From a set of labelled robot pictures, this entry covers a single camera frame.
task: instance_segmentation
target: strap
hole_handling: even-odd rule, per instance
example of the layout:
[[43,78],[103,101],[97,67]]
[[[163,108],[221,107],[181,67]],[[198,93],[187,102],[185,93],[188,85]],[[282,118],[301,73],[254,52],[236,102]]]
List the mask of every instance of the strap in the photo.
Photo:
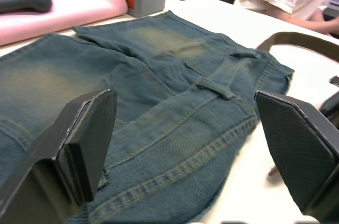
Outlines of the strap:
[[257,49],[270,51],[273,45],[291,44],[307,48],[339,62],[339,46],[318,37],[299,32],[277,32],[262,42]]

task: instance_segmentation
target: belt loop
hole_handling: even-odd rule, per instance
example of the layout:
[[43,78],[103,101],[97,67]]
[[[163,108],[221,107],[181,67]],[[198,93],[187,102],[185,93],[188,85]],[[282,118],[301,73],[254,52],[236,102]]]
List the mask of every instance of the belt loop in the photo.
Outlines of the belt loop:
[[212,82],[211,80],[205,77],[199,78],[199,80],[195,82],[195,85],[200,89],[207,88],[209,90],[212,90],[213,92],[216,92],[225,101],[234,97],[234,94],[228,88],[224,87],[223,85]]

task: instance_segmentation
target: seam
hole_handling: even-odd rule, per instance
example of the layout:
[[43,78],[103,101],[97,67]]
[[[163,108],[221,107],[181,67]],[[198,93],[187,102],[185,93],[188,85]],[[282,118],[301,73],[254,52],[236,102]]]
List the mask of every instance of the seam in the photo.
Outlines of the seam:
[[207,88],[208,90],[211,90],[212,92],[216,93],[219,97],[224,96],[228,99],[231,99],[235,95],[233,92],[231,92],[231,90],[228,87],[224,87],[223,85],[213,82],[206,77],[199,78],[195,83],[197,86],[202,86],[204,88]]
[[[180,119],[177,123],[173,124],[171,127],[169,127],[166,131],[164,131],[160,136],[158,136],[157,138],[155,138],[152,142],[143,145],[142,147],[138,148],[137,150],[135,150],[134,152],[132,152],[131,154],[129,154],[127,157],[124,157],[122,159],[117,160],[116,162],[114,162],[112,165],[109,165],[107,167],[105,167],[107,170],[110,170],[120,164],[122,164],[123,162],[126,162],[128,160],[130,160],[131,158],[134,158],[135,156],[137,156],[139,153],[143,152],[144,150],[146,150],[147,148],[151,147],[152,145],[154,145],[156,142],[160,141],[162,138],[164,138],[165,136],[167,136],[168,134],[170,134],[174,129],[176,129],[180,124],[182,124],[185,120],[187,120],[189,117],[191,117],[192,115],[195,114],[197,109],[200,109],[202,106],[206,105],[207,103],[209,103],[210,101],[214,100],[215,98],[217,98],[216,95],[208,98],[205,102],[201,103],[199,106],[197,106],[194,111],[192,112],[191,110],[189,110],[183,117],[182,119]],[[147,113],[145,116],[140,117],[140,119],[145,118],[146,116],[148,116],[149,114]]]
[[[209,82],[211,82],[211,83],[213,83],[213,84],[218,84],[218,83],[215,83],[215,82],[211,81],[211,80],[208,79],[208,78],[204,78],[204,80],[209,81]],[[221,95],[224,95],[224,93],[222,92],[222,89],[221,89],[220,91],[219,91],[219,90],[216,90],[216,89],[211,89],[211,88],[208,88],[208,89],[210,89],[211,91],[214,91],[214,92],[218,93],[219,95],[220,95],[220,94],[221,94]],[[230,88],[226,88],[225,91],[226,91],[226,92],[232,93],[233,96],[232,96],[230,99],[233,99],[233,100],[235,100],[237,103],[239,103],[239,105],[241,105],[241,106],[245,109],[245,111],[250,111],[250,112],[252,112],[253,114],[255,114],[255,111],[254,111],[254,109],[252,108],[252,106],[251,106],[250,104],[248,104],[248,102],[245,101],[241,96],[239,96],[239,95],[233,93],[233,92],[230,90]]]
[[[147,182],[144,182],[140,185],[137,185],[123,193],[118,194],[117,196],[107,200],[106,202],[104,202],[103,204],[101,204],[99,207],[97,207],[93,212],[91,212],[91,214],[89,215],[89,217],[93,216],[96,212],[98,212],[100,209],[102,209],[103,207],[107,206],[108,204],[110,204],[111,202],[113,202],[116,199],[121,198],[122,196],[126,195],[127,193],[130,193],[132,191],[135,191],[139,188],[145,187],[147,184],[150,184],[154,181],[156,181],[157,179],[160,179],[164,176],[170,176],[171,173],[173,173],[174,171],[181,169],[181,172],[174,176],[174,177],[170,177],[169,179],[162,181],[161,183],[159,183],[158,185],[147,189],[146,191],[133,196],[131,199],[121,203],[120,205],[118,205],[117,207],[113,208],[111,211],[107,212],[106,214],[104,214],[103,216],[101,216],[99,219],[97,219],[96,221],[93,222],[93,224],[99,223],[103,218],[105,218],[106,216],[112,214],[113,212],[117,211],[119,208],[121,208],[122,206],[133,202],[135,200],[137,200],[138,198],[140,198],[141,196],[148,194],[149,192],[160,188],[163,185],[166,185],[169,182],[175,182],[176,179],[186,175],[188,172],[193,171],[194,169],[196,169],[197,167],[202,166],[204,163],[206,163],[207,161],[209,161],[212,157],[214,157],[214,155],[221,150],[222,148],[224,148],[225,146],[229,145],[230,143],[234,142],[237,138],[239,138],[240,136],[242,136],[244,133],[246,133],[247,131],[250,131],[251,129],[253,129],[255,126],[253,123],[255,123],[257,121],[257,117],[250,117],[248,119],[246,119],[245,121],[243,121],[242,123],[240,123],[239,125],[235,126],[233,129],[229,130],[228,132],[226,132],[225,134],[223,134],[221,137],[219,137],[218,139],[214,140],[213,142],[211,142],[210,144],[208,144],[207,146],[205,146],[203,149],[201,149],[199,152],[197,152],[196,154],[194,154],[192,157],[188,158],[186,161],[182,162],[181,164],[179,164],[178,166],[176,166],[175,168],[170,169],[169,171],[167,171],[166,173],[157,176],[153,179],[148,180]],[[241,132],[239,132],[238,134],[236,134],[235,131],[237,130],[242,130]],[[199,155],[201,154],[205,154],[206,156],[204,156],[203,160],[198,159]],[[189,168],[184,168],[184,165],[188,165],[188,163],[193,162],[193,160],[198,159],[197,162],[193,165],[191,165]]]
[[196,73],[198,73],[199,75],[201,75],[201,76],[205,76],[203,73],[201,73],[195,66],[192,66],[190,63],[188,63],[188,62],[185,62],[184,63],[185,65],[186,65],[186,67],[188,68],[188,69],[191,69],[191,70],[193,70],[194,72],[196,72]]
[[236,96],[236,97],[234,98],[234,100],[235,100],[236,102],[238,102],[238,103],[244,108],[245,111],[250,112],[250,113],[256,115],[254,109],[248,104],[247,101],[245,101],[243,98],[241,98],[241,97],[238,96],[238,95],[235,95],[235,96]]
[[255,89],[262,89],[262,87],[264,85],[264,81],[268,79],[269,74],[271,73],[274,65],[275,65],[275,59],[274,59],[274,57],[272,57],[271,60],[269,61],[268,65],[266,66],[266,68],[262,72],[262,74],[259,76],[259,80],[255,85]]
[[72,27],[72,29],[75,31],[76,34],[78,34],[78,32],[76,31],[77,29],[80,29],[82,31],[88,31],[88,32],[98,31],[98,30],[102,30],[102,29],[107,29],[107,28],[111,27],[112,25],[124,25],[124,24],[130,23],[130,21],[138,22],[140,20],[149,20],[152,17],[161,17],[161,16],[163,17],[165,14],[166,14],[166,12],[159,14],[159,15],[155,15],[155,16],[145,16],[145,17],[141,17],[141,18],[138,18],[138,19],[123,20],[123,21],[111,23],[111,24],[102,24],[102,25],[94,25],[94,26],[74,26],[74,27]]
[[121,122],[121,123],[123,123],[123,124],[129,125],[128,122],[122,121],[122,120],[120,120],[120,119],[118,119],[118,118],[116,118],[115,120],[116,120],[117,122]]
[[262,0],[262,1],[265,1],[265,2],[268,2],[280,9],[282,9],[283,11],[289,13],[289,14],[292,14],[293,13],[293,9],[291,6],[289,6],[288,4],[282,2],[282,1],[279,1],[279,0]]
[[90,41],[88,41],[88,40],[81,39],[81,38],[79,38],[78,36],[77,36],[78,39],[83,40],[83,41],[86,41],[87,43],[83,43],[83,42],[81,42],[81,41],[78,41],[78,40],[76,40],[74,37],[72,38],[71,36],[66,36],[66,37],[67,37],[69,40],[72,40],[72,41],[77,42],[77,43],[79,43],[79,44],[95,46],[95,47],[97,47],[97,48],[103,48],[103,47],[101,47],[101,46],[100,46],[99,44],[97,44],[97,43],[94,43],[94,42],[90,42]]
[[[205,41],[203,38],[196,38],[196,39],[188,38],[188,37],[186,37],[185,35],[183,35],[182,33],[179,33],[179,32],[177,32],[177,31],[174,31],[174,30],[171,29],[171,28],[168,28],[168,27],[164,26],[163,24],[161,24],[161,23],[160,23],[158,20],[156,20],[156,19],[154,19],[153,21],[154,21],[154,23],[156,23],[158,26],[162,27],[163,29],[165,29],[165,30],[167,30],[167,31],[170,31],[170,32],[172,32],[172,33],[178,34],[181,38],[183,38],[183,39],[186,40],[187,42],[188,42],[188,41],[196,41],[196,42],[199,42],[203,47],[205,47],[206,49],[208,49],[208,50],[210,50],[210,51],[219,52],[219,53],[221,53],[222,55],[226,55],[226,54],[225,54],[224,52],[222,52],[221,50],[218,50],[218,49],[216,49],[216,48],[210,46],[210,44],[208,44],[208,42]],[[212,33],[212,34],[206,34],[206,33],[203,32],[203,34],[204,34],[204,35],[213,35],[213,34],[215,34],[215,33]]]
[[[11,132],[14,136],[17,137],[22,137],[22,138],[30,138],[31,140],[34,140],[32,134],[27,131],[24,127],[22,127],[19,124],[16,124],[15,122],[11,122],[9,120],[6,120],[8,123],[14,125],[18,130],[15,130],[14,128],[11,128],[8,124],[4,123],[4,122],[0,122],[0,126],[2,126],[4,128],[4,130],[7,130],[8,132]],[[11,137],[24,151],[27,150],[28,147],[28,142],[25,142],[25,140],[20,140],[19,138],[13,137],[11,135],[8,134],[8,132],[1,130],[3,133],[5,133],[6,135],[8,135],[9,137]]]
[[23,55],[29,51],[33,51],[34,49],[38,48],[39,46],[41,46],[42,44],[44,44],[45,42],[49,41],[51,37],[53,36],[63,36],[63,35],[58,35],[55,33],[49,33],[45,36],[43,36],[42,38],[36,40],[33,43],[28,44],[27,46],[24,46],[22,48],[19,48],[17,50],[14,50],[4,56],[0,57],[0,62],[10,62],[14,59],[17,59],[19,57],[19,55]]
[[232,47],[234,47],[234,48],[237,48],[237,46],[235,46],[235,45],[233,45],[233,44],[231,44],[231,43],[229,43],[221,34],[219,34],[219,33],[215,33],[215,32],[210,32],[210,31],[208,31],[208,30],[205,30],[205,29],[197,29],[197,28],[195,28],[195,27],[193,27],[193,26],[191,26],[190,24],[193,24],[193,23],[191,23],[191,22],[188,22],[188,23],[186,23],[186,22],[182,22],[182,20],[185,20],[185,19],[182,19],[182,18],[180,18],[181,20],[178,20],[176,17],[176,15],[174,14],[174,13],[172,13],[172,14],[167,14],[167,16],[169,16],[171,19],[173,19],[173,20],[175,20],[175,21],[177,21],[177,22],[180,22],[180,23],[182,23],[182,24],[184,24],[184,25],[186,25],[186,26],[188,26],[188,27],[190,27],[190,28],[192,28],[192,29],[195,29],[195,30],[197,30],[197,31],[199,31],[199,32],[202,32],[203,34],[205,34],[205,35],[216,35],[216,36],[218,36],[218,37],[220,37],[225,43],[227,43],[228,45],[230,45],[230,46],[232,46]]
[[[95,37],[95,38],[100,38],[100,39],[103,39],[105,41],[110,41],[110,42],[113,42],[114,44],[114,48],[116,49],[111,49],[111,48],[107,48],[107,47],[104,47],[102,46],[96,39],[93,39],[91,37]],[[87,33],[81,33],[81,34],[77,34],[76,35],[76,38],[80,39],[80,40],[83,40],[83,41],[87,41],[88,44],[93,44],[95,45],[96,47],[99,47],[99,48],[102,48],[102,49],[107,49],[107,50],[110,50],[110,51],[115,51],[115,52],[119,52],[119,53],[123,53],[124,54],[124,50],[119,47],[119,45],[121,46],[124,46],[125,48],[128,48],[130,49],[130,51],[133,51],[133,53],[135,53],[135,48],[131,48],[130,46],[128,46],[126,43],[123,43],[123,42],[120,42],[120,41],[117,41],[117,40],[110,40],[110,39],[105,39],[104,37],[98,37],[98,36],[95,36],[95,35],[87,35]]]
[[[140,63],[142,63],[143,66],[139,66],[137,64],[137,61],[139,61]],[[154,72],[149,69],[146,64],[144,62],[142,62],[141,60],[137,59],[134,57],[134,59],[131,60],[132,63],[134,65],[136,65],[138,68],[140,68],[140,70],[142,70],[144,72],[144,75],[152,82],[153,80],[157,83],[158,86],[161,86],[162,89],[167,90],[168,93],[170,93],[172,96],[175,95],[175,93],[164,83],[162,82],[157,76],[156,74],[154,74]]]
[[0,129],[0,131],[1,131],[3,134],[7,135],[9,138],[11,138],[14,142],[16,142],[16,143],[19,145],[19,147],[20,147],[24,152],[26,151],[24,145],[23,145],[18,139],[16,139],[15,137],[11,136],[10,134],[8,134],[8,132],[6,132],[6,131],[4,131],[4,130],[2,130],[2,129]]

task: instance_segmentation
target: stitching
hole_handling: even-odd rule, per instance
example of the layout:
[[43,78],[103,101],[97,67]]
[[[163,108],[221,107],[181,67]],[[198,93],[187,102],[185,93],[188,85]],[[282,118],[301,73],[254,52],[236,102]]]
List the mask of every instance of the stitching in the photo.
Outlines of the stitching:
[[186,26],[188,26],[188,27],[190,27],[190,28],[192,28],[192,29],[195,29],[195,30],[197,30],[197,31],[199,31],[199,32],[202,32],[203,34],[205,34],[205,35],[216,35],[216,36],[218,36],[218,37],[220,37],[225,43],[227,43],[228,45],[230,45],[230,46],[232,46],[232,47],[234,47],[234,48],[237,48],[237,46],[235,46],[234,44],[231,44],[231,43],[229,43],[228,41],[226,41],[226,39],[220,34],[220,33],[215,33],[215,32],[211,32],[211,31],[208,31],[208,30],[205,30],[205,29],[197,29],[197,28],[195,28],[195,27],[193,27],[193,26],[191,26],[190,24],[192,24],[192,25],[194,25],[194,26],[197,26],[197,27],[199,27],[198,25],[195,25],[195,24],[193,24],[193,23],[191,23],[191,22],[182,22],[182,20],[183,21],[186,21],[185,19],[182,19],[182,18],[180,18],[180,17],[178,17],[177,15],[175,15],[174,13],[171,13],[171,14],[168,14],[168,16],[170,17],[170,18],[172,18],[173,20],[176,20],[176,21],[178,21],[178,22],[180,22],[180,23],[182,23],[182,24],[184,24],[184,25],[186,25]]
[[[163,17],[166,13],[163,14],[159,14],[153,17]],[[130,19],[130,20],[123,20],[120,22],[116,22],[116,23],[111,23],[111,24],[103,24],[103,25],[95,25],[95,26],[75,26],[72,29],[75,31],[76,34],[78,34],[78,32],[76,31],[77,29],[80,29],[82,31],[98,31],[98,30],[102,30],[102,29],[107,29],[110,26],[114,25],[124,25],[127,23],[130,23],[129,21],[133,21],[133,22],[137,22],[140,20],[149,20],[150,18],[152,18],[152,16],[145,16],[145,17],[141,17],[139,19]]]
[[236,97],[234,98],[234,100],[238,102],[245,109],[245,111],[250,112],[256,116],[255,110],[248,104],[247,101],[245,101],[243,98],[241,98],[238,95],[235,95],[235,96]]
[[107,48],[107,47],[102,46],[96,39],[92,39],[91,35],[89,35],[89,38],[87,36],[88,35],[86,35],[85,33],[84,34],[77,34],[76,38],[80,39],[80,40],[83,40],[83,41],[86,41],[86,42],[88,42],[88,44],[92,44],[95,47],[99,47],[99,48],[102,48],[102,49],[107,49],[107,50],[115,51],[115,52],[119,52],[119,53],[125,53],[125,51],[121,47],[118,46],[118,45],[121,45],[121,46],[123,46],[125,48],[130,49],[131,52],[129,52],[129,53],[135,53],[135,48],[129,47],[128,45],[126,45],[126,43],[123,43],[123,42],[120,42],[120,41],[117,41],[117,40],[109,40],[110,42],[113,42],[113,44],[115,44],[114,45],[115,49],[111,49],[110,47]]
[[[90,215],[89,217],[93,216],[96,212],[98,212],[100,209],[102,209],[103,207],[105,207],[106,205],[110,204],[111,202],[113,202],[114,200],[124,196],[125,194],[135,191],[139,188],[145,187],[145,185],[152,183],[153,181],[156,181],[164,176],[169,176],[170,173],[180,169],[181,167],[183,167],[184,165],[187,165],[191,160],[193,159],[197,159],[197,156],[200,154],[203,154],[205,152],[205,154],[208,155],[208,157],[204,158],[204,160],[198,160],[197,163],[195,163],[194,165],[190,166],[189,168],[184,169],[183,171],[181,171],[181,173],[177,176],[174,176],[172,178],[169,178],[169,180],[166,180],[160,184],[158,184],[155,187],[152,187],[146,191],[144,191],[141,194],[138,194],[136,196],[134,196],[132,199],[123,202],[122,204],[120,204],[119,206],[115,207],[114,209],[112,209],[111,211],[109,211],[108,213],[106,213],[105,215],[103,215],[102,217],[100,217],[99,219],[97,219],[95,223],[98,223],[99,221],[101,221],[103,218],[105,218],[106,216],[108,216],[109,214],[117,211],[119,208],[121,208],[122,206],[124,206],[125,204],[135,201],[136,199],[138,199],[139,197],[169,183],[169,182],[174,182],[177,178],[180,178],[182,176],[184,176],[185,174],[187,174],[189,171],[194,170],[196,167],[201,166],[202,164],[206,163],[208,160],[210,160],[214,154],[216,152],[218,152],[221,148],[225,147],[226,145],[232,143],[233,141],[235,141],[237,138],[239,138],[242,134],[246,133],[248,130],[253,128],[252,123],[254,123],[257,120],[257,117],[251,117],[248,118],[247,120],[245,120],[244,122],[242,122],[241,124],[237,125],[236,127],[234,127],[232,130],[226,132],[224,135],[222,135],[221,137],[219,137],[218,139],[216,139],[215,141],[213,141],[212,143],[210,143],[209,145],[207,145],[206,147],[204,147],[202,150],[200,150],[199,152],[197,152],[196,154],[194,154],[192,157],[190,157],[189,159],[187,159],[185,162],[181,163],[180,165],[178,165],[177,167],[169,170],[168,172],[164,173],[163,175],[160,175],[158,177],[155,177],[154,179],[151,179],[147,182],[144,182],[138,186],[135,186],[134,188],[131,188],[123,193],[118,194],[117,196],[111,198],[110,200],[106,201],[105,203],[103,203],[101,206],[99,206],[97,209],[95,209]],[[223,144],[221,144],[219,147],[216,147],[214,149],[211,150],[212,146],[215,146],[218,142],[222,141],[222,140],[227,140],[227,138],[231,135],[234,135],[234,132],[236,130],[242,130],[240,133],[236,134],[235,136],[231,137],[228,141],[224,142]]]
[[116,118],[115,120],[116,120],[117,122],[121,122],[121,123],[123,123],[123,124],[125,124],[125,125],[129,125],[128,122],[122,121],[122,120],[120,120],[120,119],[118,119],[118,118]]
[[188,69],[193,70],[194,72],[198,73],[200,76],[205,76],[203,73],[201,73],[198,69],[196,69],[195,66],[190,65],[188,62],[185,62],[185,65]]
[[[4,123],[3,121],[0,122],[0,125],[2,125],[2,127],[4,129],[6,129],[8,132],[11,132],[12,134],[14,134],[17,137],[29,137],[31,140],[34,140],[33,135],[30,133],[30,131],[28,131],[26,128],[22,127],[20,124],[17,124],[13,121],[9,121],[9,120],[5,120],[6,122],[14,125],[18,130],[15,130],[14,128],[11,128],[9,126],[9,124]],[[7,132],[5,132],[4,130],[2,130],[5,134],[7,134],[9,137],[11,137],[24,151],[26,151],[26,148],[28,147],[27,144],[28,142],[25,142],[25,140],[20,140],[19,138],[15,138],[10,136]]]
[[29,51],[33,51],[35,48],[41,46],[42,44],[44,44],[45,42],[49,41],[51,37],[53,36],[61,36],[61,35],[58,35],[58,34],[55,34],[55,33],[49,33],[45,36],[43,36],[42,38],[36,40],[35,42],[27,45],[27,46],[24,46],[22,48],[19,48],[17,50],[14,50],[2,57],[0,57],[0,62],[10,62],[12,61],[13,59],[16,59],[18,58],[19,55],[23,55]]
[[[136,63],[136,60],[139,61],[140,63],[142,63],[143,66],[139,66]],[[162,89],[167,90],[168,93],[175,95],[175,93],[164,83],[162,82],[157,76],[156,74],[154,74],[154,72],[152,70],[150,70],[148,67],[146,67],[146,64],[144,62],[142,62],[141,60],[134,58],[131,60],[138,68],[140,68],[140,70],[142,70],[144,72],[144,75],[147,76],[147,78],[150,81],[155,81]]]
[[165,30],[167,30],[167,31],[170,31],[170,32],[173,32],[173,33],[179,35],[181,38],[183,38],[183,39],[186,40],[187,42],[188,42],[188,41],[196,41],[196,42],[200,43],[200,44],[201,44],[203,47],[205,47],[206,49],[209,49],[210,51],[219,52],[219,53],[221,53],[222,55],[225,55],[225,53],[222,52],[221,50],[218,50],[218,49],[216,49],[216,48],[210,46],[210,44],[208,44],[208,42],[205,41],[203,38],[196,38],[196,39],[188,38],[188,37],[186,37],[185,35],[183,35],[183,34],[177,32],[177,31],[174,31],[174,30],[172,30],[171,28],[168,28],[168,27],[164,26],[164,25],[161,24],[158,20],[155,20],[155,19],[154,19],[153,21],[154,21],[155,24],[157,24],[158,26],[162,27],[163,29],[165,29]]
[[228,97],[228,98],[232,98],[235,94],[233,92],[231,92],[231,90],[227,87],[224,87],[216,82],[213,82],[211,80],[209,80],[208,78],[200,78],[198,80],[198,85],[203,86],[213,92],[215,92],[217,95],[221,95],[224,97]]
[[[195,110],[201,108],[202,106],[206,105],[208,102],[214,100],[215,98],[217,98],[216,95],[212,96],[211,98],[207,99],[205,102],[203,102],[202,104],[200,104]],[[139,149],[135,150],[134,152],[132,152],[130,155],[128,155],[127,157],[124,157],[120,160],[117,160],[116,162],[114,162],[112,165],[109,165],[106,167],[107,170],[110,170],[118,165],[120,165],[121,163],[135,157],[137,154],[139,154],[140,152],[144,151],[145,149],[149,148],[150,146],[154,145],[156,142],[158,142],[159,140],[161,140],[162,138],[164,138],[166,135],[168,135],[170,132],[172,132],[179,124],[183,123],[183,121],[187,120],[189,117],[191,117],[194,113],[195,110],[193,112],[191,112],[191,110],[189,110],[182,119],[180,119],[177,123],[173,124],[173,126],[169,127],[166,131],[164,131],[164,133],[162,133],[159,137],[157,137],[155,140],[153,140],[152,142],[143,145],[142,147],[140,147]],[[145,116],[141,117],[140,119],[143,119],[144,117],[149,116],[149,114],[147,113]]]
[[269,61],[269,64],[267,65],[267,67],[264,69],[263,73],[261,74],[261,76],[259,77],[258,82],[255,85],[256,89],[262,89],[263,85],[264,85],[264,81],[268,79],[269,74],[271,73],[273,67],[275,65],[275,59],[272,56],[271,60]]
[[90,41],[88,41],[88,40],[81,39],[81,38],[79,38],[78,36],[77,36],[78,39],[80,39],[80,40],[82,40],[82,41],[86,41],[87,43],[78,41],[77,39],[75,39],[74,37],[72,38],[71,36],[66,36],[66,37],[67,37],[69,40],[73,40],[74,42],[79,43],[79,44],[95,46],[95,47],[97,47],[97,48],[103,48],[103,47],[101,47],[101,46],[100,46],[99,44],[97,44],[97,43],[94,43],[94,42],[90,42]]

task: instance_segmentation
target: jeans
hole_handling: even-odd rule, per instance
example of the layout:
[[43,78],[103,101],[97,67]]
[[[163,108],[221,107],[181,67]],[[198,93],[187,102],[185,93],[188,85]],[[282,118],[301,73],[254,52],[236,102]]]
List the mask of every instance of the jeans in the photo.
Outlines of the jeans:
[[110,88],[118,109],[105,172],[67,222],[195,219],[258,123],[256,90],[284,94],[293,70],[172,12],[74,29],[0,58],[0,185],[66,102]]

